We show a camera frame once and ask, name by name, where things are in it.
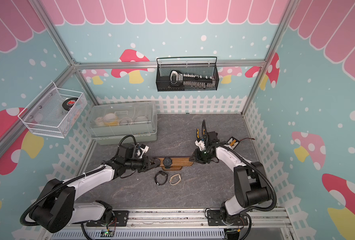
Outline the black round-face watch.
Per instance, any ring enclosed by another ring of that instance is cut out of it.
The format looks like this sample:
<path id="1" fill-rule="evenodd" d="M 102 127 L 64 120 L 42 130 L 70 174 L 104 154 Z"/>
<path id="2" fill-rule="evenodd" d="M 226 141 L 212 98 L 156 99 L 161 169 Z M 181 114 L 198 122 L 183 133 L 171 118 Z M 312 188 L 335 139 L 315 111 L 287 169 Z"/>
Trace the black round-face watch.
<path id="1" fill-rule="evenodd" d="M 157 186 L 162 186 L 166 184 L 168 180 L 168 174 L 164 171 L 158 171 L 154 176 L 154 182 Z"/>

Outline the chunky black sport watch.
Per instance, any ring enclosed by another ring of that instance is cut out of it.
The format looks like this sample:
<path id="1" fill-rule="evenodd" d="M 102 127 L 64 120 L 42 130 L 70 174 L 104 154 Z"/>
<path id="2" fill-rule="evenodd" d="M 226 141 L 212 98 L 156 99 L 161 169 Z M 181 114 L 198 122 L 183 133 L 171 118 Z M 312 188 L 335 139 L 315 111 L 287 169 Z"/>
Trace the chunky black sport watch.
<path id="1" fill-rule="evenodd" d="M 171 158 L 169 158 L 169 157 L 166 157 L 166 158 L 164 158 L 163 159 L 163 167 L 165 168 L 165 169 L 170 169 L 171 168 L 171 165 L 172 165 L 172 159 Z"/>

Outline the wooden watch stand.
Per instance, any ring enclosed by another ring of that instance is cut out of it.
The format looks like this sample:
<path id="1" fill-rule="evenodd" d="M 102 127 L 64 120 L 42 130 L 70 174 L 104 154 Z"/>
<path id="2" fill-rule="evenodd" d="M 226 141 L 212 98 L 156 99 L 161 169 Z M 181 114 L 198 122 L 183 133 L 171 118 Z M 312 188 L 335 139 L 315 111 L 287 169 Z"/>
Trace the wooden watch stand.
<path id="1" fill-rule="evenodd" d="M 165 171 L 179 171 L 183 167 L 190 167 L 193 165 L 193 162 L 190 161 L 189 157 L 169 157 L 172 159 L 172 165 L 170 169 L 165 169 L 163 167 L 163 159 L 166 157 L 156 157 L 160 160 L 160 167 Z"/>

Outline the beige strap watch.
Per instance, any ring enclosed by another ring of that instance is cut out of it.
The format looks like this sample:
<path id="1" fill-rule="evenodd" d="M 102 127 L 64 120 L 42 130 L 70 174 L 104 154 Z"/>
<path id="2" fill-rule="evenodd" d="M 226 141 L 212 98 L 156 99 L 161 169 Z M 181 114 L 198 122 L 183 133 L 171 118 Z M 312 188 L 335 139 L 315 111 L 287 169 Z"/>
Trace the beige strap watch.
<path id="1" fill-rule="evenodd" d="M 175 185 L 179 184 L 181 181 L 182 181 L 181 174 L 175 174 L 170 177 L 168 182 L 170 185 L 175 186 Z"/>

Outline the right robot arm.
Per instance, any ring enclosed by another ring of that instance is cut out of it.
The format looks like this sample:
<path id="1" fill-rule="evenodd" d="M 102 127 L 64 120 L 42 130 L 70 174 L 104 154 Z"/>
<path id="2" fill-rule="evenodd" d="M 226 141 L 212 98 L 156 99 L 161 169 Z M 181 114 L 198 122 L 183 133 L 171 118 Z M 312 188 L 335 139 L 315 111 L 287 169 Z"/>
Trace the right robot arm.
<path id="1" fill-rule="evenodd" d="M 223 162 L 234 174 L 235 194 L 221 205 L 222 222 L 231 225 L 252 210 L 269 212 L 277 206 L 277 195 L 264 166 L 260 162 L 245 159 L 229 143 L 220 141 L 218 133 L 207 130 L 205 120 L 202 121 L 202 127 L 197 129 L 195 144 L 197 148 L 190 157 L 191 162 Z"/>

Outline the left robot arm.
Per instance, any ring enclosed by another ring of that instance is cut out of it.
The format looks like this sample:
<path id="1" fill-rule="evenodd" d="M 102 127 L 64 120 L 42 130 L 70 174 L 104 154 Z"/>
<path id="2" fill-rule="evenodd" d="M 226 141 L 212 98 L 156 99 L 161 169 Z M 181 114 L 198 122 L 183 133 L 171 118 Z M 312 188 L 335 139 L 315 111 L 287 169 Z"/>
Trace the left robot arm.
<path id="1" fill-rule="evenodd" d="M 125 178 L 127 170 L 143 173 L 160 166 L 160 159 L 147 156 L 148 146 L 134 140 L 131 144 L 121 140 L 115 155 L 89 172 L 74 178 L 47 182 L 37 200 L 21 215 L 20 224 L 26 227 L 41 226 L 56 233 L 70 224 L 92 221 L 109 228 L 117 218 L 110 204 L 96 200 L 89 204 L 75 201 L 90 190 L 115 180 Z"/>

